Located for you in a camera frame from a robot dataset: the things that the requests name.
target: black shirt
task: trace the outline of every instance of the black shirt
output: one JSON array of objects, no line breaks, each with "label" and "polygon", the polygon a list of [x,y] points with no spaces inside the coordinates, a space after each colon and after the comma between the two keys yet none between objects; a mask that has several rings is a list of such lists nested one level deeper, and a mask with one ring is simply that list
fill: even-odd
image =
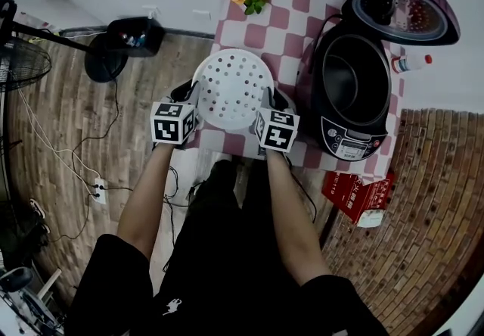
[{"label": "black shirt", "polygon": [[299,287],[274,244],[255,234],[240,210],[191,214],[155,297],[147,258],[122,239],[102,235],[68,313],[66,335],[292,328],[299,334],[387,334],[349,280],[323,275]]}]

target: pink checkered tablecloth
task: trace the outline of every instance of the pink checkered tablecloth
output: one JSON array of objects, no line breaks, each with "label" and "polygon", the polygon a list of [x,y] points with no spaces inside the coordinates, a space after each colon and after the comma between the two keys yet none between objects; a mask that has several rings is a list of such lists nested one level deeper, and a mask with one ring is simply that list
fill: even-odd
[{"label": "pink checkered tablecloth", "polygon": [[[298,71],[304,73],[312,43],[325,17],[339,9],[322,0],[269,0],[261,14],[246,16],[245,7],[221,0],[222,9],[212,53],[226,48],[242,48],[266,62],[275,86],[294,96]],[[326,30],[337,21],[327,24]],[[389,58],[405,53],[400,45],[383,42]],[[402,112],[403,79],[392,74],[392,94],[386,120],[388,136],[380,150],[367,160],[348,162],[324,153],[298,138],[288,157],[293,165],[305,168],[351,173],[369,184],[386,177],[395,147]],[[188,148],[208,148],[227,154],[262,159],[259,143],[251,128],[225,131],[202,121]]]}]

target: black stand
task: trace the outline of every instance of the black stand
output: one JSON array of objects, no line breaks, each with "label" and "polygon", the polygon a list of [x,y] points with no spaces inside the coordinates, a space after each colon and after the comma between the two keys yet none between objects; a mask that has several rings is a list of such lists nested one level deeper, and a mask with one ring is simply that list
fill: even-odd
[{"label": "black stand", "polygon": [[38,30],[27,25],[13,22],[13,32],[39,37],[41,39],[56,42],[67,47],[79,49],[85,52],[84,67],[88,76],[95,82],[104,83],[115,79],[128,60],[128,56],[117,52],[106,51],[104,47],[106,34],[96,36],[89,46],[73,42],[64,37],[56,36],[53,33]]}]

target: white cube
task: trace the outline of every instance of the white cube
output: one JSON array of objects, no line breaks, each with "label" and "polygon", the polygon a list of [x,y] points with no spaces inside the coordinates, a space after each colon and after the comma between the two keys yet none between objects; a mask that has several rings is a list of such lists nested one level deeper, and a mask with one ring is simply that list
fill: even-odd
[{"label": "white cube", "polygon": [[197,109],[192,104],[154,102],[151,136],[154,142],[179,145],[194,131]]},{"label": "white cube", "polygon": [[299,116],[261,107],[257,114],[256,135],[262,148],[289,152],[297,136]]}]

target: white bottle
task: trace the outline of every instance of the white bottle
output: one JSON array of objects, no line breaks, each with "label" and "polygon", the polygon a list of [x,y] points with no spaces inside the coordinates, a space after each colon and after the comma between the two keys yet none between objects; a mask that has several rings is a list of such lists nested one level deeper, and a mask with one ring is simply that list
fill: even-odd
[{"label": "white bottle", "polygon": [[432,64],[432,56],[429,54],[406,54],[398,58],[393,58],[391,61],[392,70],[396,73],[419,70],[428,64]]}]

